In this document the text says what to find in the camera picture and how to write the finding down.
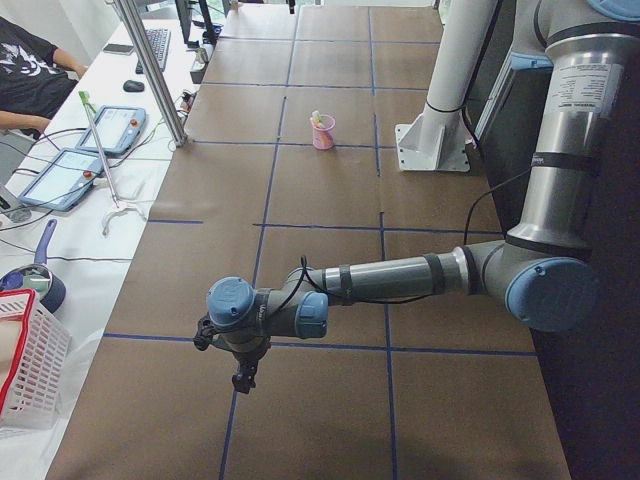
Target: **pan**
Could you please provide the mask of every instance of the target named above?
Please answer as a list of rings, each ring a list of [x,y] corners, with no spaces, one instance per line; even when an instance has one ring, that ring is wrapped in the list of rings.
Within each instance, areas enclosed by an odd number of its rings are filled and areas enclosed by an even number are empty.
[[[49,312],[55,312],[66,295],[67,289],[60,278],[47,267],[47,247],[58,221],[51,219],[38,242],[33,263],[16,268],[0,279],[2,290],[31,288],[36,291],[40,303]]]

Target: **blue and white device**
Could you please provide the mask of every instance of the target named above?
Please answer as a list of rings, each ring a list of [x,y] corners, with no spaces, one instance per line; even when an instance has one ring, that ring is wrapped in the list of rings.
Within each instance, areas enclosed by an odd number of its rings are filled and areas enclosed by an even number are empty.
[[[67,211],[87,193],[102,170],[97,154],[63,148],[18,199],[25,205]]]
[[[144,108],[112,105],[100,107],[95,123],[104,153],[117,156],[129,150],[144,128],[146,119]],[[98,151],[90,128],[82,134],[76,148],[89,152]]]

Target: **white table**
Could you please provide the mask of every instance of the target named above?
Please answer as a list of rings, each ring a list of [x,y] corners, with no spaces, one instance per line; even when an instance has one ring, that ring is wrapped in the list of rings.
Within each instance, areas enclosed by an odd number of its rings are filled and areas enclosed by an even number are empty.
[[[186,50],[177,21],[145,21],[145,27],[171,28],[170,52],[164,71],[165,81],[172,98],[177,99],[183,90],[193,92],[189,69],[194,61],[193,52]],[[109,40],[110,43],[131,43],[123,25]],[[49,134],[67,128],[87,127],[87,117],[78,91],[90,93],[96,106],[123,105],[142,107],[147,112],[147,123],[139,137],[144,139],[156,128],[153,141],[136,149],[122,166],[112,170],[118,193],[126,196],[140,191],[136,202],[145,213],[149,212],[169,166],[175,146],[164,124],[151,89],[144,75],[135,74],[136,55],[122,56],[100,53],[83,79],[76,86],[58,114],[51,121]],[[147,88],[142,93],[127,93],[122,84],[129,79],[143,81]],[[59,148],[74,147],[80,133],[56,135],[53,141]],[[48,141],[39,142],[29,152],[21,167],[42,169],[55,154],[56,148]],[[32,177],[16,173],[7,187],[14,193],[21,192]],[[101,221],[112,205],[109,188],[99,181],[85,198],[69,212],[54,212],[47,218],[56,218],[58,225],[49,244],[49,257],[90,257],[98,259],[122,259],[116,261],[65,261],[51,259],[48,266],[62,279],[67,296],[55,316],[72,335],[71,348],[61,381],[60,413],[51,430],[0,439],[0,479],[41,479],[58,449],[68,424],[82,383],[91,365],[102,332],[109,320],[120,288],[129,268],[142,232],[145,220],[131,211],[112,218],[109,234],[102,235]],[[47,210],[35,209],[36,219]],[[4,216],[3,226],[13,224]],[[46,220],[32,225],[0,231],[0,238],[7,242],[35,250],[44,230]],[[0,243],[0,272],[33,262],[33,254]]]

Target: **white basket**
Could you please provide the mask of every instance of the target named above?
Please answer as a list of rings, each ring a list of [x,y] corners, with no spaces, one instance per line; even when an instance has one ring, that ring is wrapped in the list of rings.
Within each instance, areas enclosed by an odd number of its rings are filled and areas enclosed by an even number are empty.
[[[33,290],[0,293],[1,321],[21,322],[22,330],[0,385],[0,437],[50,428],[71,336]]]

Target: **person's arm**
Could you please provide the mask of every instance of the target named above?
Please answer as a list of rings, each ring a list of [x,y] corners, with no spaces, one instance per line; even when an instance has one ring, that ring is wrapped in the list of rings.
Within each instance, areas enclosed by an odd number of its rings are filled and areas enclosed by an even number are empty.
[[[73,70],[78,75],[78,78],[82,78],[82,76],[87,71],[86,65],[80,63],[73,55],[62,50],[61,48],[56,48],[56,50],[53,52],[53,62],[59,67]]]
[[[36,129],[40,133],[49,125],[50,120],[36,115],[23,115],[20,113],[5,112],[0,110],[0,129],[9,130],[14,128]]]

